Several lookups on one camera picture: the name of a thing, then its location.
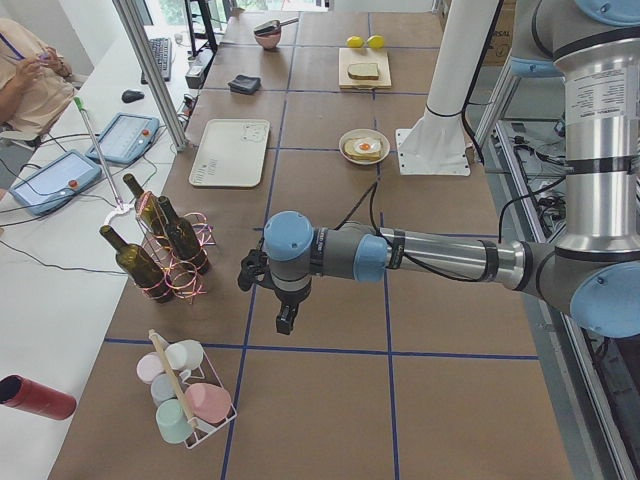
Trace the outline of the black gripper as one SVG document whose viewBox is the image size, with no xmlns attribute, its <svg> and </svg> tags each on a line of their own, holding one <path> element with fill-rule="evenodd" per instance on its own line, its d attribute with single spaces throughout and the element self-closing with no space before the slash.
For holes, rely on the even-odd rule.
<svg viewBox="0 0 640 480">
<path fill-rule="evenodd" d="M 237 284 L 243 292 L 248 292 L 253 285 L 274 291 L 281 302 L 281 309 L 276 317 L 276 331 L 284 335 L 292 333 L 299 300 L 293 292 L 285 291 L 276 285 L 268 265 L 268 256 L 264 251 L 259 248 L 251 249 L 241 260 Z"/>
</svg>

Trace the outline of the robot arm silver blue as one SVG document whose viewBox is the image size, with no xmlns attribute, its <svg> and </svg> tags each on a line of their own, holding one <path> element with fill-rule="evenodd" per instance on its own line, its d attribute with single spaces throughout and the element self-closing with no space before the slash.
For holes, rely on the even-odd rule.
<svg viewBox="0 0 640 480">
<path fill-rule="evenodd" d="M 498 282 L 604 337 L 638 333 L 639 5 L 520 1 L 514 21 L 515 71 L 564 80 L 564 234 L 553 244 L 494 243 L 351 220 L 329 229 L 295 211 L 277 213 L 242 260 L 238 284 L 274 291 L 280 333 L 292 331 L 314 276 L 376 282 L 389 269 Z"/>
</svg>

